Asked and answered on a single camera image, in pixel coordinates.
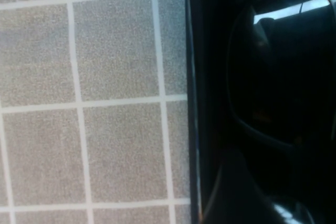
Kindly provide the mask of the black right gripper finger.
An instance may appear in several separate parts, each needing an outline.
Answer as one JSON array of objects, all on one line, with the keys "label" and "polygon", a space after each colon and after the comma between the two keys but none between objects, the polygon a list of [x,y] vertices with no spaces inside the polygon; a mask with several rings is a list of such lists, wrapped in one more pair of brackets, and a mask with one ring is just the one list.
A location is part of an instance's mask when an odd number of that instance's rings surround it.
[{"label": "black right gripper finger", "polygon": [[203,223],[278,223],[278,213],[257,186],[242,153],[222,155]]}]

